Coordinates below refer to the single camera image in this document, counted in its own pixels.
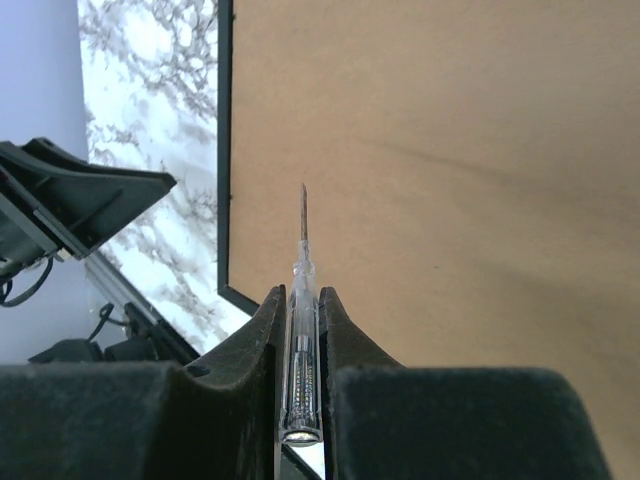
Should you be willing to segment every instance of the marble surface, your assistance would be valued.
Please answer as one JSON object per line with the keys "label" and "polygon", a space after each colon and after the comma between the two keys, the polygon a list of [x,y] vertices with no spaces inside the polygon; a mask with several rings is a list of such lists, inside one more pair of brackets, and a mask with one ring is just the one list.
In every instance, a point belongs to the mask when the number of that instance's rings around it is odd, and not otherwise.
{"label": "marble surface", "polygon": [[[79,0],[78,13],[89,161],[178,181],[101,251],[204,353],[248,320],[216,294],[217,1]],[[322,445],[297,451],[322,475]]]}

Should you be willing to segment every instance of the black border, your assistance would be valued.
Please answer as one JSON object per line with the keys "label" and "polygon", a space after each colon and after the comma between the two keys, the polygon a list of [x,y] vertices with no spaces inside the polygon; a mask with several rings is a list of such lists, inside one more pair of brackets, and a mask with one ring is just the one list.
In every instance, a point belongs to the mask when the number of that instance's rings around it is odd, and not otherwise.
{"label": "black border", "polygon": [[[248,315],[259,305],[229,286],[229,224],[231,211],[231,80],[233,0],[218,0],[218,295]],[[318,475],[290,447],[282,453],[309,479]]]}

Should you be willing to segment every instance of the wire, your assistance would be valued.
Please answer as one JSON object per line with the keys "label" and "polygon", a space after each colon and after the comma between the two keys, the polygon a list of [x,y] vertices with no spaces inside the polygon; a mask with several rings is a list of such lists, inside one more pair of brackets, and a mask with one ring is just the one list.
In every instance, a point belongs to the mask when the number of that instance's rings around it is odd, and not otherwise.
{"label": "wire", "polygon": [[100,309],[100,312],[98,312],[98,315],[100,316],[100,321],[98,322],[98,325],[96,325],[96,328],[93,330],[91,335],[89,335],[89,338],[87,338],[88,341],[93,340],[100,333],[102,328],[107,323],[110,323],[112,325],[118,325],[119,327],[128,327],[130,325],[129,322],[123,322],[123,321],[114,320],[113,318],[111,318],[112,312],[113,312],[113,303],[107,303]]}
{"label": "wire", "polygon": [[18,305],[21,305],[22,303],[29,300],[33,296],[33,294],[40,289],[42,284],[45,282],[45,280],[51,273],[52,269],[53,269],[53,256],[49,256],[47,258],[47,266],[42,272],[42,275],[40,275],[40,278],[36,281],[36,283],[34,283],[31,287],[29,287],[27,290],[22,292],[20,295],[18,295],[15,298],[12,298],[9,301],[7,301],[7,297],[9,296],[9,294],[11,293],[11,290],[13,289],[13,278],[19,272],[16,272],[15,274],[5,278],[1,278],[0,279],[0,282],[1,282],[0,283],[0,306],[5,308],[17,307]]}

